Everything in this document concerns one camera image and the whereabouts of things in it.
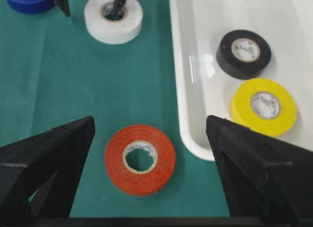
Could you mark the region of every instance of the black frame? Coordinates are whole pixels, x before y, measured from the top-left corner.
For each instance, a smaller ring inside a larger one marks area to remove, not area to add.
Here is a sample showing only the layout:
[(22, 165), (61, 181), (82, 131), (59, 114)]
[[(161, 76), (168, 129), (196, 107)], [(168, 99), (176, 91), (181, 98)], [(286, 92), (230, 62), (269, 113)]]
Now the black frame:
[(95, 133), (88, 116), (0, 148), (0, 226), (313, 225), (312, 152), (214, 116), (206, 132), (231, 218), (69, 218)]

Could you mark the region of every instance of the table surface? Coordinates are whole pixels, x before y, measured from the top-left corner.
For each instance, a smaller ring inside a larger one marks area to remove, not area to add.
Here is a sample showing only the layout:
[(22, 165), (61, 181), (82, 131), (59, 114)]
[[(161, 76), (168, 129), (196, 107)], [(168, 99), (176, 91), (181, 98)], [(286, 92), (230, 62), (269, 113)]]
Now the table surface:
[[(0, 145), (92, 115), (96, 134), (71, 217), (229, 216), (214, 162), (193, 156), (179, 135), (168, 0), (138, 0), (141, 33), (105, 45), (86, 31), (88, 0), (24, 15), (0, 0)], [(157, 193), (133, 197), (111, 183), (104, 166), (110, 138), (123, 127), (152, 125), (172, 141), (175, 171)]]

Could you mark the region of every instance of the electrical tape roll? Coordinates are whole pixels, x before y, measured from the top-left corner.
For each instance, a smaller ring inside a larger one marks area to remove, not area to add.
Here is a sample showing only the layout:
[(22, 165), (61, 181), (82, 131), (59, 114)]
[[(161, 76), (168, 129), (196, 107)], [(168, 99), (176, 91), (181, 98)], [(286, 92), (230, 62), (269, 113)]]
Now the electrical tape roll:
[[(134, 149), (144, 149), (153, 158), (146, 171), (136, 171), (126, 162), (126, 155)], [(151, 195), (170, 179), (175, 167), (175, 150), (169, 138), (159, 129), (147, 125), (133, 125), (117, 132), (105, 151), (105, 167), (112, 183), (123, 192)]]
[(258, 77), (269, 64), (271, 50), (261, 36), (235, 30), (223, 37), (216, 58), (225, 73), (237, 79), (251, 79)]
[(230, 112), (235, 123), (272, 137), (287, 132), (297, 118), (297, 107), (289, 92), (274, 81), (258, 78), (238, 88)]
[(111, 21), (110, 13), (114, 0), (89, 0), (84, 15), (88, 33), (96, 40), (118, 45), (134, 39), (141, 30), (143, 12), (137, 0), (127, 0), (120, 20)]
[(25, 14), (42, 13), (55, 5), (54, 0), (7, 0), (7, 2), (12, 9)]

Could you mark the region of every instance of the blue tape roll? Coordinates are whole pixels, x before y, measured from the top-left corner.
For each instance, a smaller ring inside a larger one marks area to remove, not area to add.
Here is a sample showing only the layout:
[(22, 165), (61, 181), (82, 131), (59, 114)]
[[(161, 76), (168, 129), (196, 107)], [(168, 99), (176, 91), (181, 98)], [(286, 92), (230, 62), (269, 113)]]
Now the blue tape roll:
[(20, 13), (42, 13), (52, 8), (54, 0), (7, 0), (10, 7)]

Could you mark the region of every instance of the white plastic tray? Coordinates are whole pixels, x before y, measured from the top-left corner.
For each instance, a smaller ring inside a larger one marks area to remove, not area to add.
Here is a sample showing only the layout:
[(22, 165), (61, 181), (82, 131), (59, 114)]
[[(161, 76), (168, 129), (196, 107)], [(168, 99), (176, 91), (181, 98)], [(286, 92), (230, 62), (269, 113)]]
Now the white plastic tray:
[(246, 29), (272, 51), (260, 78), (284, 86), (298, 107), (294, 127), (279, 137), (313, 150), (313, 0), (170, 0), (179, 128), (186, 147), (214, 160), (205, 134), (210, 114), (231, 120), (229, 104), (244, 82), (216, 61), (222, 37)]

